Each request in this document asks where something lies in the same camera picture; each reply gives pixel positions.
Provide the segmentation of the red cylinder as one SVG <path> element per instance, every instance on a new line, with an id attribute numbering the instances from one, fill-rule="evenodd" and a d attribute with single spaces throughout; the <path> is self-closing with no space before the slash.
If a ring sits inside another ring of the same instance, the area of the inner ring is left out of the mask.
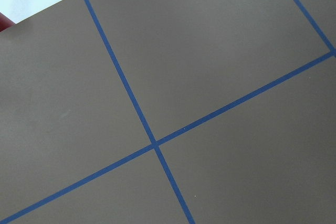
<path id="1" fill-rule="evenodd" d="M 0 31 L 4 31 L 14 25 L 15 23 L 12 20 L 0 13 Z"/>

